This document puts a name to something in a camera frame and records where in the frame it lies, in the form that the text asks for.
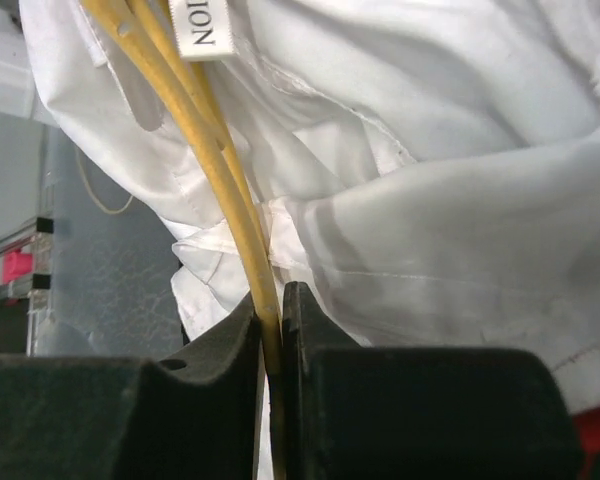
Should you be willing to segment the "white button-up shirt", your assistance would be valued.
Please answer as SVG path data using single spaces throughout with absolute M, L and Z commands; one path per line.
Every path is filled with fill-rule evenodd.
M 600 1 L 232 1 L 206 75 L 276 281 L 366 345 L 538 355 L 600 407 Z

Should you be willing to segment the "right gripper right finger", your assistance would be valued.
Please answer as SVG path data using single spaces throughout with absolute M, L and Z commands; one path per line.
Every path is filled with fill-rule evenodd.
M 308 285 L 284 290 L 291 479 L 574 479 L 581 443 L 530 352 L 364 347 Z

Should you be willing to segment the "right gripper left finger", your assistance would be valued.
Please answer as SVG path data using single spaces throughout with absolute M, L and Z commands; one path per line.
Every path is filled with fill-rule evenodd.
M 0 355 L 0 479 L 252 479 L 262 403 L 250 300 L 173 355 Z

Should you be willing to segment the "thin natural wooden hanger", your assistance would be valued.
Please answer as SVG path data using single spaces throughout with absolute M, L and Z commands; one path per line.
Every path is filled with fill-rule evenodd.
M 259 216 L 233 141 L 201 68 L 180 58 L 146 1 L 85 1 L 83 7 L 154 88 L 204 171 L 240 255 L 262 330 L 270 395 L 274 476 L 287 476 L 281 392 L 281 315 Z

